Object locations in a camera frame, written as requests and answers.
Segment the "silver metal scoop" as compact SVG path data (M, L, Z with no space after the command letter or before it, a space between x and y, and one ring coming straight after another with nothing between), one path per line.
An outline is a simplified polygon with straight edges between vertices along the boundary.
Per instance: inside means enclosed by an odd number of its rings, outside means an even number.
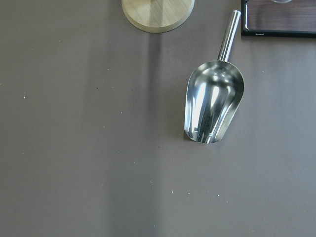
M195 142L221 141L241 102L244 79L240 70L229 62L240 17L239 10L231 12L218 58L201 64L190 75L184 132Z

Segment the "wooden mug tree stand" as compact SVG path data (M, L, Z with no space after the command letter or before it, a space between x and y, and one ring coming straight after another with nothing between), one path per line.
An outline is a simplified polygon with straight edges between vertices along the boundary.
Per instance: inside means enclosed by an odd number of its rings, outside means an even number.
M136 28L149 33L176 29L190 16L194 0L123 0L123 12Z

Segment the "dark wooden glass tray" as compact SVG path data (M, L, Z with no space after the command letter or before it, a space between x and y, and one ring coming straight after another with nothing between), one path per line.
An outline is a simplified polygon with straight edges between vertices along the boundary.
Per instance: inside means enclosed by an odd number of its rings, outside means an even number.
M258 37L316 37L314 0L242 0L241 34Z

